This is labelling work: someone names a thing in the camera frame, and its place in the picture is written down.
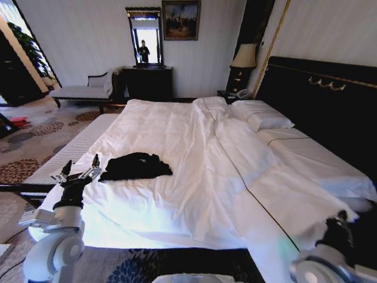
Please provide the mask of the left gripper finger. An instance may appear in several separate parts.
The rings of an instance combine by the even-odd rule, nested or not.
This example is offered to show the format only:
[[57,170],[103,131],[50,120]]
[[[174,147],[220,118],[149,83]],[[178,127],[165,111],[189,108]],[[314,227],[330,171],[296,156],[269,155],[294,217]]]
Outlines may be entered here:
[[101,168],[100,168],[100,160],[98,157],[98,154],[96,154],[92,160],[92,165],[91,167],[86,170],[84,173],[82,173],[79,178],[80,179],[95,179],[99,174],[101,173]]
[[62,169],[58,169],[50,174],[50,177],[56,182],[70,182],[75,179],[78,179],[79,174],[70,174],[71,167],[73,165],[72,160],[68,161]]

